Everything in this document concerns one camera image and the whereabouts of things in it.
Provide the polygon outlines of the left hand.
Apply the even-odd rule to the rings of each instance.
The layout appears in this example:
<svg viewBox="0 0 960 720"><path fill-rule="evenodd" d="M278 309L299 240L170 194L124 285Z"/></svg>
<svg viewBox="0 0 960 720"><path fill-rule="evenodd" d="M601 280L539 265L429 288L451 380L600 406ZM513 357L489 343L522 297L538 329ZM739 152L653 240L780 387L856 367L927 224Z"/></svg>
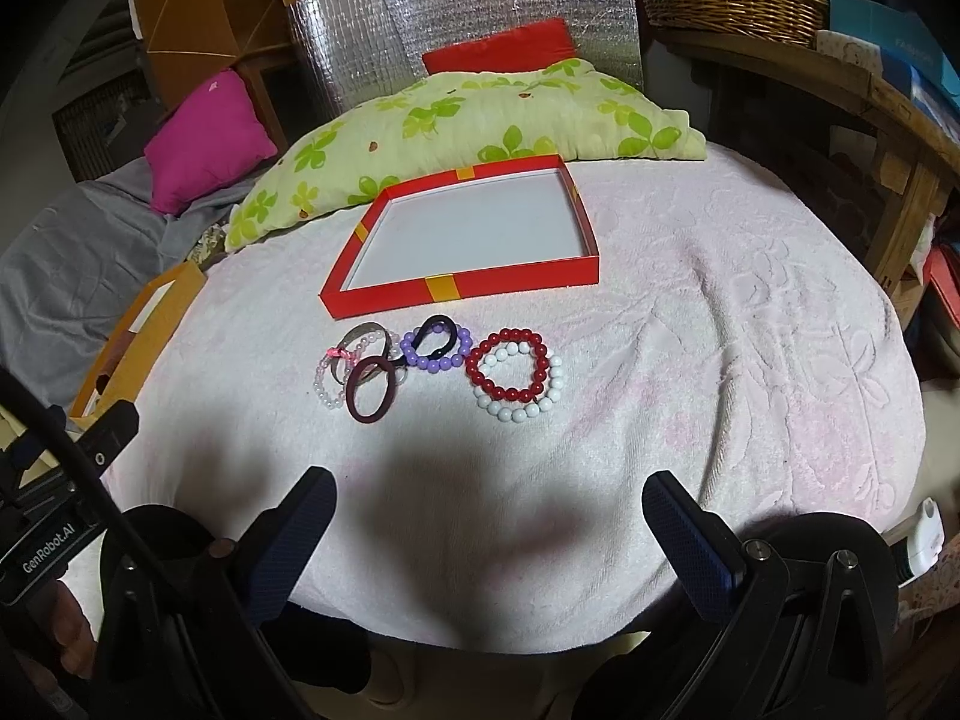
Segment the left hand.
<svg viewBox="0 0 960 720"><path fill-rule="evenodd" d="M76 596L62 580L52 580L26 606L29 622L41 642L57 655L64 672L89 679L93 674L96 640Z"/></svg>

